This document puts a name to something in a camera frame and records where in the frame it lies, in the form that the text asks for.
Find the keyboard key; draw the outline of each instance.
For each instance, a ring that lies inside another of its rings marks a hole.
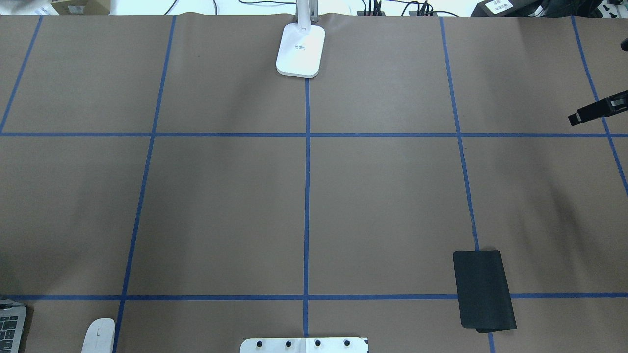
[[[18,326],[17,321],[5,321],[2,329],[3,330],[15,330],[17,326]]]

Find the black clamp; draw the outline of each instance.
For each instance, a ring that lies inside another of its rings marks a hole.
[[[613,116],[626,110],[628,110],[628,90],[600,99],[593,104],[578,109],[576,114],[569,116],[569,122],[574,126],[603,116]]]

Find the blue grid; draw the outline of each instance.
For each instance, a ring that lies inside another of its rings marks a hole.
[[[11,105],[14,97],[18,91],[19,83],[22,75],[28,63],[31,51],[36,41],[37,34],[41,28],[43,22],[43,16],[40,16],[35,27],[32,39],[29,43],[28,50],[24,56],[24,60],[20,67],[18,76],[16,78],[15,85],[11,91],[6,109],[2,121],[0,122],[0,136],[2,137],[150,137],[148,146],[148,152],[146,155],[146,162],[144,166],[144,173],[142,177],[142,184],[139,192],[138,207],[136,211],[133,234],[131,237],[131,243],[129,246],[129,255],[127,259],[127,266],[124,275],[124,282],[122,285],[122,292],[120,295],[11,295],[11,298],[16,300],[114,300],[120,301],[119,312],[116,321],[116,336],[114,342],[114,352],[117,349],[117,343],[119,338],[119,332],[124,315],[124,305],[127,301],[173,301],[173,300],[299,300],[303,302],[303,335],[308,336],[308,302],[309,300],[457,300],[456,294],[390,294],[390,295],[311,295],[309,294],[309,232],[310,232],[310,140],[311,138],[369,138],[369,137],[393,137],[393,138],[432,138],[432,137],[446,137],[457,138],[458,149],[460,153],[460,163],[462,167],[462,173],[465,183],[465,191],[467,194],[467,204],[469,209],[470,218],[472,221],[472,234],[474,237],[475,250],[480,249],[479,240],[477,235],[477,229],[475,226],[475,215],[473,210],[473,200],[471,196],[471,189],[468,180],[467,166],[464,156],[463,138],[606,138],[609,141],[610,149],[613,153],[617,169],[624,185],[626,194],[628,195],[628,184],[624,175],[622,165],[617,151],[614,146],[613,138],[626,138],[628,134],[612,134],[608,127],[606,119],[603,117],[602,122],[604,125],[605,133],[580,133],[580,134],[555,134],[555,133],[463,133],[460,130],[460,122],[458,120],[458,109],[455,99],[455,91],[453,86],[452,71],[450,67],[449,54],[447,48],[447,38],[445,34],[445,25],[443,18],[440,18],[440,29],[443,42],[443,51],[445,54],[445,65],[447,67],[447,77],[449,82],[449,89],[452,102],[453,116],[455,120],[456,133],[312,133],[310,131],[310,81],[305,80],[305,119],[306,119],[306,132],[305,133],[157,133],[157,123],[159,119],[159,113],[161,108],[161,99],[163,96],[163,89],[166,80],[166,73],[168,71],[168,60],[170,57],[170,50],[172,46],[172,40],[176,24],[176,16],[172,17],[170,34],[168,37],[168,46],[166,49],[166,55],[164,59],[163,70],[161,74],[160,89],[155,107],[153,127],[150,133],[5,133],[3,132],[4,125],[9,116]],[[585,54],[578,34],[578,27],[575,21],[575,17],[571,17],[571,23],[575,38],[582,58],[583,67],[587,75],[587,79],[591,86],[593,97],[598,100],[597,92],[591,78]],[[135,242],[137,239],[137,233],[139,228],[139,220],[141,216],[144,193],[146,190],[146,182],[148,180],[151,156],[153,152],[153,146],[155,138],[167,138],[167,137],[271,137],[271,138],[305,138],[306,144],[306,156],[305,156],[305,204],[304,204],[304,221],[305,227],[303,231],[303,294],[302,295],[128,295],[127,289],[129,284],[129,277],[131,273],[131,266],[133,264],[133,254],[135,249]],[[588,292],[588,293],[511,293],[513,299],[538,299],[538,298],[628,298],[628,293],[624,292]],[[495,352],[495,343],[492,334],[488,334],[489,350],[491,353]]]

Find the laptop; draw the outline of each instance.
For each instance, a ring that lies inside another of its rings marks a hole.
[[[0,299],[0,353],[18,353],[26,320],[26,305]]]

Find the cardboard box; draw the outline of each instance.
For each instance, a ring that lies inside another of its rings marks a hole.
[[[51,3],[59,14],[109,14],[111,0],[57,0]]]

